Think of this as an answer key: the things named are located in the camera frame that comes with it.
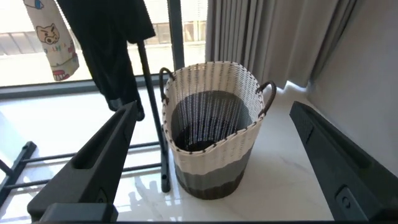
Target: white wall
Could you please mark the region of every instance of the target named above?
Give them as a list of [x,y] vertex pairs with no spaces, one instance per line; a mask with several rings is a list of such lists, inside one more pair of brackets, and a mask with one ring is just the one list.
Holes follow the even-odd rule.
[[309,100],[398,176],[398,1],[358,1]]

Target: basket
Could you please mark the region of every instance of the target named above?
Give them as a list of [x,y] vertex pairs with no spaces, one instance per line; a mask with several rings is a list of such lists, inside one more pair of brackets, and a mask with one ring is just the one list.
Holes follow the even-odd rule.
[[[207,62],[169,74],[162,94],[166,140],[180,185],[191,195],[218,199],[235,191],[276,86],[259,85],[242,65]],[[263,89],[272,94],[264,104]]]

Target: white tile floor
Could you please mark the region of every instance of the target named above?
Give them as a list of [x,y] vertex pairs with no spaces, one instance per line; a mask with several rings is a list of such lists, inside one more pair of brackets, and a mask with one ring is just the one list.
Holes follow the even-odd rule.
[[[155,94],[159,96],[159,90],[155,90]],[[135,144],[157,140],[145,90],[141,96],[146,119],[136,124],[132,137]],[[123,174],[114,201],[119,211],[118,220],[332,220],[289,117],[294,100],[310,104],[302,92],[291,87],[278,92],[262,124],[243,180],[232,195],[213,201],[190,196],[178,185],[173,163],[170,163],[172,190],[167,194],[160,188],[159,169]],[[3,120],[6,118],[19,133],[12,139],[0,128],[0,156],[9,165],[25,140],[38,145],[35,157],[76,152],[112,115],[97,93],[3,101],[0,112]],[[124,166],[159,161],[159,151],[152,148],[141,154],[130,153]],[[19,182],[51,178],[65,163],[66,160],[30,164]],[[30,223],[26,205],[39,189],[14,190],[0,209],[0,222]]]

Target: clothing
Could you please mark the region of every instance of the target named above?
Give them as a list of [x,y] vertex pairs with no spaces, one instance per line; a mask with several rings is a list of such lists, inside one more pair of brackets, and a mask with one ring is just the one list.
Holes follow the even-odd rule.
[[79,67],[75,45],[54,0],[24,0],[55,81],[66,80]]
[[127,52],[135,44],[155,36],[143,0],[58,0],[78,39],[87,67],[111,110],[111,101],[138,101],[137,84]]

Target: curtain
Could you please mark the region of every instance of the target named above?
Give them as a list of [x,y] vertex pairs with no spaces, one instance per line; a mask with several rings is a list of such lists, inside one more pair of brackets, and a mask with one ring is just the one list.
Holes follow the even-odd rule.
[[206,61],[245,66],[260,83],[306,87],[342,35],[356,0],[209,0]]

